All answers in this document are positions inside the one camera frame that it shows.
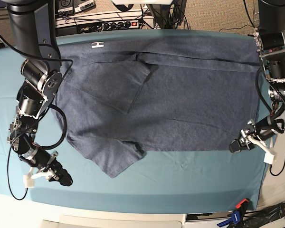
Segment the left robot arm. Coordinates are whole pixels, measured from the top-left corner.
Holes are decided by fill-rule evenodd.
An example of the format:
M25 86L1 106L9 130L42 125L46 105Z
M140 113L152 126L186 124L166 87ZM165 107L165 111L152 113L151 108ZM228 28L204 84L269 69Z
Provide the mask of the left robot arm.
M285 0L254 1L250 22L260 62L255 85L269 115L257 123L248 122L249 128L230 143L232 153L265 146L268 139L285 131Z

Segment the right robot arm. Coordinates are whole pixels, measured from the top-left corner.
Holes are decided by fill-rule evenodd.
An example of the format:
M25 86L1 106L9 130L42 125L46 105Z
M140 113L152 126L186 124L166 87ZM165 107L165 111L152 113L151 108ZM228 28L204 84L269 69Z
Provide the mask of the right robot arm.
M52 0L9 0L7 10L16 46L25 58L20 69L25 80L17 95L16 118L10 125L8 142L22 161L38 170L24 176L26 187L33 187L34 179L40 176L70 186L72 178L57 161L57 152L48 152L55 146L34 142L40 119L48 109L56 108L53 100L63 79L55 4Z

